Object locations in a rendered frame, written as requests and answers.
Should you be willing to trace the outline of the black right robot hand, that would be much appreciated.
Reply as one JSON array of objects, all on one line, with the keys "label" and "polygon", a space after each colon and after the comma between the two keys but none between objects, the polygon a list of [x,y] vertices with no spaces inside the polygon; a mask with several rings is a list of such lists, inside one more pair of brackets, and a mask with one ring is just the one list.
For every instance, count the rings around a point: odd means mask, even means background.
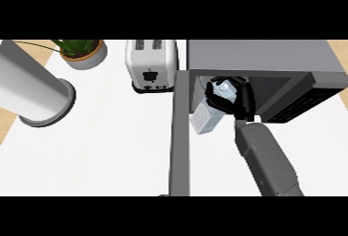
[{"label": "black right robot hand", "polygon": [[[234,101],[228,101],[213,93],[212,83],[219,85],[223,81],[228,81],[235,88]],[[204,98],[207,105],[226,114],[231,114],[235,120],[253,121],[254,99],[252,85],[243,77],[213,77],[206,83]]]}]

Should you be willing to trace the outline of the white milk carton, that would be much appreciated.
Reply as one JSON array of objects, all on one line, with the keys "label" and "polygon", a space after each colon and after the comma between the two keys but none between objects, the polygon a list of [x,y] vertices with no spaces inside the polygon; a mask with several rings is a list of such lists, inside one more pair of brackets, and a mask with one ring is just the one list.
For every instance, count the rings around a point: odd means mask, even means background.
[{"label": "white milk carton", "polygon": [[[212,87],[213,94],[226,99],[229,102],[234,102],[235,88],[231,83],[228,81],[223,81],[219,85],[212,83]],[[222,116],[223,112],[212,108],[206,103],[206,98],[201,98],[190,117],[190,124],[193,125],[198,135],[209,133],[215,129]]]}]

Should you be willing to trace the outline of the grey microwave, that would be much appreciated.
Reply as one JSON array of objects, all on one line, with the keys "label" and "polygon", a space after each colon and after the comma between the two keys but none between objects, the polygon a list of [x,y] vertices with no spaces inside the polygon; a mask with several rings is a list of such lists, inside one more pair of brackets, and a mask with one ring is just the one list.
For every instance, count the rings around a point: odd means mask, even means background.
[{"label": "grey microwave", "polygon": [[212,77],[244,77],[254,114],[282,124],[348,89],[348,74],[327,41],[190,40],[185,43],[190,106]]}]

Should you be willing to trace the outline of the grey microwave door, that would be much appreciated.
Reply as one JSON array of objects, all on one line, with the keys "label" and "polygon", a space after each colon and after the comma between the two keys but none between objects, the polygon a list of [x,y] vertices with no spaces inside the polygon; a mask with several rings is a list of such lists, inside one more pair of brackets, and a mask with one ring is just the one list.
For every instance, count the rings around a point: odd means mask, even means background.
[{"label": "grey microwave door", "polygon": [[172,93],[167,192],[165,196],[190,196],[188,172],[188,72],[178,71]]}]

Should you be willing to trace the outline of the white toaster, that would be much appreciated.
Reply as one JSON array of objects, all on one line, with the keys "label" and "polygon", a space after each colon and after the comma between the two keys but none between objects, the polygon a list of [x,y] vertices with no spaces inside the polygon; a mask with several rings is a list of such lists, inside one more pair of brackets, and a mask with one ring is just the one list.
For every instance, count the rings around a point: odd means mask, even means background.
[{"label": "white toaster", "polygon": [[125,65],[132,90],[139,93],[173,91],[178,48],[173,40],[126,40]]}]

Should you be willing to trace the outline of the potted green plant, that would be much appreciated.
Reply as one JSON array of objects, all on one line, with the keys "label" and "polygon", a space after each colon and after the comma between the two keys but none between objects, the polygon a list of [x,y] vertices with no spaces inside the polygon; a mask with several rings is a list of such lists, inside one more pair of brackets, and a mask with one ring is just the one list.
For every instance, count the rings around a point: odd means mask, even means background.
[{"label": "potted green plant", "polygon": [[61,60],[76,70],[92,69],[104,61],[107,46],[103,40],[51,40],[51,42],[57,49],[33,42],[19,41],[21,44],[58,52]]}]

